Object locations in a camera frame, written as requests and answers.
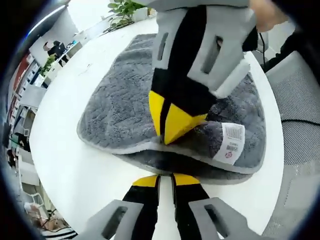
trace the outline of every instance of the white care label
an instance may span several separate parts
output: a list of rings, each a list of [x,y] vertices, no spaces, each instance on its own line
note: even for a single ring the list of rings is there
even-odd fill
[[[240,157],[245,146],[245,126],[223,122],[222,123],[222,144],[213,160],[233,165]]]

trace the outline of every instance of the human hand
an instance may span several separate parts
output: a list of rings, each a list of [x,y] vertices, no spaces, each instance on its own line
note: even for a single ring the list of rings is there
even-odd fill
[[[282,24],[288,17],[271,0],[250,0],[250,8],[256,15],[256,28],[263,33],[275,25]]]

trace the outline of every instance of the folded towel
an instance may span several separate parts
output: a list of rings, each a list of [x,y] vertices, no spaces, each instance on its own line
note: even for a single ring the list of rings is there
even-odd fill
[[[263,163],[266,131],[258,91],[249,75],[228,98],[219,99],[212,106],[207,122],[172,144],[162,144],[156,135],[148,103],[154,38],[155,34],[136,36],[116,58],[79,120],[77,133],[80,139],[98,149],[126,155],[123,158],[142,164],[148,161],[156,163],[161,159],[163,165],[163,158],[168,156],[164,152],[170,152],[205,163],[203,168],[210,165],[241,174],[253,174],[259,170]],[[222,123],[245,126],[244,148],[233,164],[215,159],[226,137],[223,136]],[[185,164],[181,156],[170,156],[166,170],[170,171],[172,161],[175,166]]]

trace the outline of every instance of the white round table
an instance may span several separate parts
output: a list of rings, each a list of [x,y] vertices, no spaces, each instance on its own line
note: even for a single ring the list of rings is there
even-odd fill
[[[87,220],[114,199],[122,200],[131,184],[151,172],[90,147],[76,127],[90,96],[117,55],[138,34],[156,33],[155,19],[135,23],[88,42],[58,73],[37,111],[30,147],[40,181],[54,206],[78,233]],[[247,218],[261,234],[275,208],[284,167],[283,133],[278,106],[268,80],[251,52],[246,54],[262,101],[266,148],[261,169],[236,185],[203,184]],[[174,218],[172,185],[162,177],[158,222],[153,239],[180,239]]]

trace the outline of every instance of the microfiber towel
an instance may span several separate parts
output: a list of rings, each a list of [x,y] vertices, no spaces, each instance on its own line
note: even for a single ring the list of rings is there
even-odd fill
[[[146,154],[156,161],[169,152],[234,173],[258,171],[263,163],[266,131],[258,91],[249,75],[229,97],[212,106],[205,123],[172,144],[162,144],[153,125],[148,97],[154,38],[155,34],[136,36],[116,58],[79,120],[80,139],[98,149],[123,155],[124,159],[138,158],[140,163]],[[222,123],[245,126],[244,148],[234,164],[214,158],[223,141]],[[184,164],[181,158],[168,159]]]

